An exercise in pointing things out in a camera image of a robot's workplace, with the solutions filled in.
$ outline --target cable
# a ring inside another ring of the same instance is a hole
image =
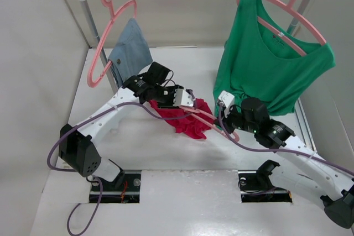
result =
[[[181,116],[181,117],[160,117],[160,116],[157,116],[156,114],[154,114],[153,112],[151,112],[147,107],[143,106],[142,104],[140,103],[137,103],[137,102],[123,102],[123,103],[120,103],[108,110],[105,110],[104,112],[82,122],[81,124],[78,124],[76,126],[74,126],[73,128],[71,128],[68,132],[66,132],[55,144],[54,146],[52,147],[52,149],[49,151],[49,154],[48,154],[48,157],[47,157],[47,160],[46,160],[46,163],[48,165],[48,167],[52,170],[55,170],[55,171],[66,171],[66,172],[75,172],[75,170],[73,169],[61,169],[61,168],[58,168],[58,167],[55,167],[53,166],[51,163],[50,163],[50,159],[55,151],[55,149],[60,145],[61,142],[63,142],[71,133],[73,133],[74,131],[78,130],[79,128],[87,125],[88,123],[91,123],[92,121],[98,119],[99,117],[102,117],[104,116],[105,114],[111,112],[111,111],[114,111],[116,108],[119,108],[119,107],[122,107],[122,106],[126,106],[126,105],[135,105],[135,106],[138,106],[138,107],[142,107],[145,111],[147,111],[151,116],[153,116],[154,118],[156,119],[160,119],[160,120],[175,120],[175,119],[182,119],[182,118],[185,118],[187,116],[190,116],[191,114],[186,114],[184,116]],[[93,183],[93,182],[98,182],[99,186],[100,186],[100,195],[98,196],[98,200],[97,200],[97,205],[95,207],[95,210],[93,211],[92,215],[91,215],[91,218],[90,220],[88,221],[85,229],[83,229],[82,232],[80,232],[79,234],[74,234],[71,232],[70,230],[70,226],[69,226],[69,223],[70,223],[70,218],[72,216],[72,214],[74,213],[75,209],[77,209],[79,207],[79,205],[81,205],[81,203],[77,204],[74,209],[71,211],[71,213],[69,214],[69,217],[67,218],[67,222],[66,222],[66,228],[67,228],[67,232],[71,235],[71,236],[80,236],[80,235],[83,235],[87,229],[89,228],[96,212],[97,212],[97,209],[98,209],[98,206],[100,205],[101,203],[101,200],[102,200],[102,194],[103,194],[103,186],[102,186],[102,182],[101,180],[98,178],[98,177],[95,177],[94,181],[90,181],[88,178],[86,178],[86,181],[90,182],[90,183]]]
[[[124,198],[126,196],[126,191],[127,191],[127,188],[128,188],[128,181],[125,181],[123,185],[124,185],[124,189],[123,189],[123,191],[121,193],[121,203],[123,203],[123,200],[124,200]]]
[[[247,193],[250,196],[260,196],[260,195],[265,195],[265,194],[268,194],[270,192],[273,192],[273,191],[275,191],[275,189],[277,189],[277,188],[273,187],[273,188],[271,188],[271,189],[269,189],[267,191],[260,191],[260,192],[253,192],[253,193],[248,193],[246,191],[244,191],[244,192]]]
[[[71,128],[68,132],[66,132],[55,144],[54,146],[52,147],[52,149],[49,151],[49,154],[48,154],[48,157],[46,159],[46,164],[48,165],[48,167],[52,170],[55,170],[55,171],[66,171],[66,172],[75,172],[75,170],[73,169],[61,169],[61,168],[58,168],[58,167],[55,167],[53,166],[51,163],[50,163],[50,159],[55,151],[55,149],[60,145],[61,142],[64,141],[64,139],[66,139],[71,133],[73,133],[74,131],[78,130],[79,128],[83,127],[84,125],[87,125],[88,123],[91,123],[92,121],[98,119],[99,117],[102,117],[104,116],[105,114],[111,112],[111,111],[114,111],[116,108],[119,108],[119,107],[122,107],[122,106],[126,106],[126,105],[135,105],[135,106],[138,106],[138,107],[142,107],[145,111],[147,111],[151,116],[153,116],[154,118],[156,119],[160,119],[160,120],[176,120],[176,119],[183,119],[183,118],[186,118],[187,116],[190,116],[191,114],[188,113],[184,116],[180,116],[180,117],[160,117],[160,116],[157,116],[156,114],[154,114],[153,112],[151,112],[147,107],[143,106],[142,104],[140,103],[137,103],[137,102],[123,102],[123,103],[120,103],[108,110],[105,110],[104,112],[82,122],[81,124],[78,124],[76,126],[74,126],[73,128]]]
[[[170,77],[170,79],[169,79],[169,80],[167,80],[167,82],[165,83],[165,85],[164,85],[164,86],[162,86],[162,88],[166,87],[167,83],[168,83],[168,82],[170,82],[170,81],[172,80],[173,75],[175,74],[175,73],[173,73],[173,70],[170,70],[170,71],[172,72],[172,76]]]
[[[74,233],[72,233],[71,230],[70,230],[70,218],[71,218],[72,214],[74,214],[75,209],[77,209],[77,208],[79,207],[79,205],[81,205],[81,203],[78,203],[78,204],[74,207],[74,209],[71,211],[69,217],[67,218],[67,222],[66,222],[66,229],[67,229],[67,232],[69,232],[69,234],[70,234],[71,236],[80,236],[80,235],[83,235],[83,234],[87,231],[87,229],[89,228],[89,226],[90,226],[90,224],[91,224],[91,222],[92,222],[92,220],[93,220],[93,217],[95,216],[95,214],[96,214],[96,212],[97,212],[98,206],[99,206],[100,203],[101,203],[102,193],[103,193],[102,182],[101,182],[100,178],[98,178],[98,177],[95,177],[95,181],[94,181],[94,182],[98,182],[98,184],[99,184],[99,186],[100,186],[100,195],[98,196],[98,200],[97,200],[97,204],[96,204],[95,210],[93,211],[93,213],[92,213],[92,215],[91,215],[91,218],[90,218],[90,220],[88,221],[88,223],[87,223],[85,229],[83,229],[82,232],[80,232],[80,233],[78,233],[78,234],[74,234]]]
[[[248,150],[248,151],[253,151],[253,152],[274,152],[274,153],[275,153],[275,152],[285,152],[285,153],[298,154],[298,155],[301,155],[301,156],[305,156],[305,157],[307,157],[307,158],[310,158],[310,159],[312,159],[312,160],[316,160],[316,161],[321,162],[321,163],[323,163],[323,164],[326,164],[326,165],[328,165],[328,166],[337,168],[338,170],[341,170],[341,171],[343,171],[343,172],[345,172],[345,173],[347,173],[347,174],[349,174],[349,175],[351,175],[351,176],[354,176],[354,172],[353,172],[353,171],[350,171],[350,170],[348,170],[348,169],[346,169],[346,168],[344,168],[344,167],[342,167],[342,166],[340,166],[340,165],[334,164],[334,163],[332,163],[332,162],[329,162],[329,161],[326,161],[326,160],[323,160],[323,159],[319,159],[319,158],[317,158],[317,157],[313,157],[313,156],[311,156],[311,155],[309,155],[309,154],[306,154],[306,153],[303,153],[303,152],[300,152],[300,151],[289,150],[289,149],[252,149],[252,148],[248,148],[248,147],[246,147],[246,146],[244,146],[244,145],[242,145],[242,144],[236,142],[236,141],[227,133],[227,131],[226,131],[226,129],[225,129],[225,126],[223,125],[222,117],[221,117],[222,106],[223,106],[223,103],[221,102],[221,103],[219,104],[219,112],[218,112],[218,116],[217,116],[218,121],[219,121],[219,123],[220,123],[220,126],[221,126],[222,130],[225,132],[226,137],[229,138],[229,140],[230,140],[231,142],[233,142],[234,144],[236,144],[236,145],[239,146],[240,148],[245,149],[245,150]]]
[[[166,82],[166,84],[163,87],[165,87],[170,81],[173,83],[174,86],[176,86],[176,82],[174,82],[173,80],[165,80],[164,82]]]

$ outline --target red wire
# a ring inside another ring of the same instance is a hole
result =
[[[127,188],[128,188],[128,181],[125,181],[124,183],[124,189],[121,193],[121,203],[123,203],[123,200],[124,200],[124,197],[126,196],[126,191],[127,191]]]

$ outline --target red cloth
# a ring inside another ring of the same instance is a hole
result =
[[[212,114],[208,104],[203,99],[196,99],[195,101],[196,108]],[[149,103],[151,107],[154,108],[158,112],[158,114],[160,114],[161,117],[179,117],[187,114],[184,110],[180,108],[158,108],[156,101],[150,101]],[[196,113],[196,115],[211,124],[214,122],[213,119],[203,114]],[[203,132],[210,129],[210,127],[203,124],[201,121],[195,119],[193,116],[187,116],[185,118],[176,120],[166,120],[166,122],[176,128],[176,133],[185,133],[186,135],[194,139],[206,139],[206,136],[203,134]]]

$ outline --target white wall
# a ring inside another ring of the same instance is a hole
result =
[[[127,0],[113,0],[117,9]],[[96,46],[78,0],[67,0],[80,27],[92,46]],[[88,0],[98,32],[102,34],[110,18],[100,0]],[[236,0],[137,0],[138,23],[150,47],[167,45],[224,45],[230,34],[236,12]],[[290,17],[270,6],[273,18],[283,27]],[[106,43],[111,48],[117,42],[132,11],[126,11],[114,25]]]
[[[29,235],[87,45],[64,0],[0,0],[0,235]]]
[[[337,66],[302,95],[319,153],[354,170],[354,26],[353,0],[315,0],[306,17],[330,43]],[[312,40],[308,32],[300,38]]]

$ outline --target metal rod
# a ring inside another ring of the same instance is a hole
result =
[[[98,34],[95,21],[93,20],[92,13],[91,13],[91,10],[89,7],[89,3],[87,2],[87,0],[80,1],[80,3],[81,3],[81,8],[84,11],[86,21],[90,27],[91,34],[95,38],[96,43],[99,44],[101,38],[100,38],[100,35]],[[107,60],[105,51],[103,49],[101,51],[100,58],[103,63],[103,66],[106,66],[108,63],[108,60]],[[107,72],[107,77],[108,77],[108,81],[110,82],[113,92],[116,93],[118,90],[118,87],[117,87],[117,83],[115,82],[111,71]]]
[[[309,2],[310,2],[310,0],[302,0],[297,12],[300,13],[301,15],[304,14],[304,11],[305,11],[306,7],[308,6]],[[291,23],[287,29],[287,33],[292,35],[296,26],[298,26],[298,23],[299,23],[299,21],[296,18],[293,18],[293,20],[291,21]]]

